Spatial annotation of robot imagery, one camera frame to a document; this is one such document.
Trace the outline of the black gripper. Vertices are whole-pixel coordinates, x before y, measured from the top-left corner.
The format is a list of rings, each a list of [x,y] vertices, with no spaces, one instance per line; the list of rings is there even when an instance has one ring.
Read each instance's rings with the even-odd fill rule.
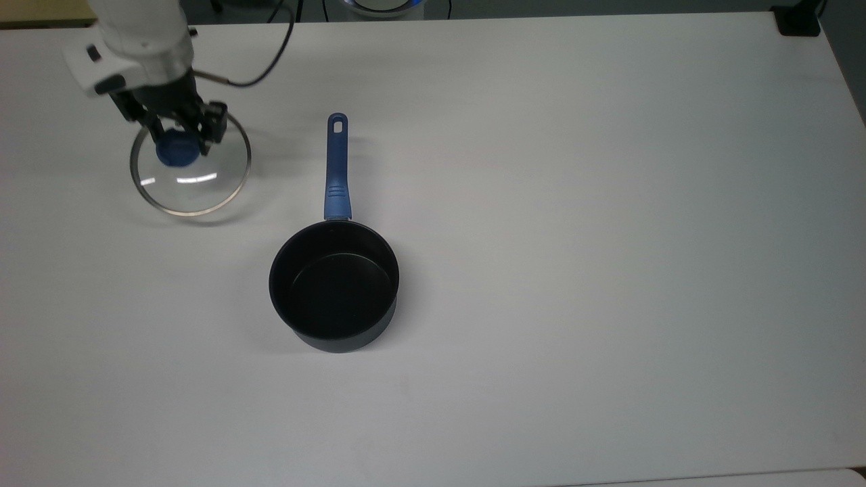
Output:
[[[122,117],[138,122],[154,144],[165,130],[162,118],[179,121],[183,126],[197,124],[199,151],[207,156],[213,145],[219,145],[228,127],[228,105],[221,101],[203,102],[198,95],[193,70],[167,84],[128,87],[120,74],[101,82],[102,95],[109,95]]]

